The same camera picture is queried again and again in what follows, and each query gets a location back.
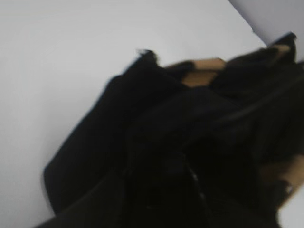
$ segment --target gray wall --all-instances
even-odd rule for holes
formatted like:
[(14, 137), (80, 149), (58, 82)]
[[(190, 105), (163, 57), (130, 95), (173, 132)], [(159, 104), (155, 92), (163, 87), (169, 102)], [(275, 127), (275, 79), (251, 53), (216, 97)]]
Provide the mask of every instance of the gray wall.
[(265, 43), (289, 31), (297, 39), (297, 59), (304, 60), (304, 0), (230, 0)]

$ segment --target dark cloth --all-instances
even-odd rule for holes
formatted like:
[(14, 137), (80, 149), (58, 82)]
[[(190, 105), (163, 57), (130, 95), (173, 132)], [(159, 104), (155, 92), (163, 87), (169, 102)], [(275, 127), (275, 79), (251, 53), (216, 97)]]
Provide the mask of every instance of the dark cloth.
[[(291, 48), (279, 64), (262, 49), (196, 88), (181, 83), (191, 63), (166, 69), (142, 53), (46, 167), (57, 215), (39, 228), (279, 227), (258, 167), (302, 148), (293, 39), (275, 43)], [(298, 137), (282, 137), (290, 126)]]

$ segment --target black fabric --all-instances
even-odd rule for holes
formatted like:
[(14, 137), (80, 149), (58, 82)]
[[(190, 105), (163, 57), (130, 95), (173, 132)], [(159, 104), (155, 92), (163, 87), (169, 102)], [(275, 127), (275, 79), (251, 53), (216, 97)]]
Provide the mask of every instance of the black fabric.
[(291, 47), (280, 64), (263, 49), (196, 88), (181, 83), (190, 62), (164, 69), (142, 53), (46, 167), (57, 216), (39, 228), (279, 227), (280, 192), (269, 195), (258, 168), (303, 151), (293, 39), (277, 42)]

